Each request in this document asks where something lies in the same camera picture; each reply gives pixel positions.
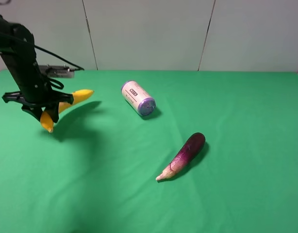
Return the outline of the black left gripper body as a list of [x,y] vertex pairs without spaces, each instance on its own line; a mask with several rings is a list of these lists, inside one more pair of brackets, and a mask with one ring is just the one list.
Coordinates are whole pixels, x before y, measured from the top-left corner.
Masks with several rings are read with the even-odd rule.
[[72,94],[53,90],[47,82],[41,85],[18,85],[19,91],[6,92],[2,99],[5,103],[17,102],[28,107],[49,107],[55,108],[61,102],[72,104],[74,98]]

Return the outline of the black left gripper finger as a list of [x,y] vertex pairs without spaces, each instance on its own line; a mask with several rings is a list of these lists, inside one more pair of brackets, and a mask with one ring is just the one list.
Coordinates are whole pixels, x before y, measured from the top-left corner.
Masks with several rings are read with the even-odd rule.
[[48,113],[54,123],[59,120],[59,102],[46,106],[45,111]]
[[40,121],[45,105],[25,105],[23,104],[21,110],[33,116],[37,121]]

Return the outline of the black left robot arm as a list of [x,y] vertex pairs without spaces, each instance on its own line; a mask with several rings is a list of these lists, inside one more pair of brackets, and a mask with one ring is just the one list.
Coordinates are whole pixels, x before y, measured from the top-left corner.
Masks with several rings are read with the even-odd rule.
[[19,90],[6,92],[5,103],[17,102],[21,109],[37,120],[44,110],[54,123],[59,120],[59,104],[72,104],[72,94],[63,93],[63,84],[57,78],[72,77],[74,69],[68,66],[40,66],[36,61],[33,34],[23,25],[11,23],[0,15],[0,56],[10,71]]

